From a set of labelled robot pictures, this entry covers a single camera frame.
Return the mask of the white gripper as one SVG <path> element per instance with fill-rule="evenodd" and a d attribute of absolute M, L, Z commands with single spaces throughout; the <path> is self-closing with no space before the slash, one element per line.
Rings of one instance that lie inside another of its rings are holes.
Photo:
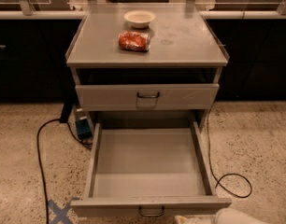
<path fill-rule="evenodd" d="M 177 224 L 214 224 L 212 218 L 174 216 Z"/>

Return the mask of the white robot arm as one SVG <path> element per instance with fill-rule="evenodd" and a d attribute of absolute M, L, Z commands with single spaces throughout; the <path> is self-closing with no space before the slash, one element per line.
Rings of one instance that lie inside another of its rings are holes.
<path fill-rule="evenodd" d="M 174 216 L 174 219 L 176 224 L 268 224 L 233 208 L 223 208 L 213 217 Z"/>

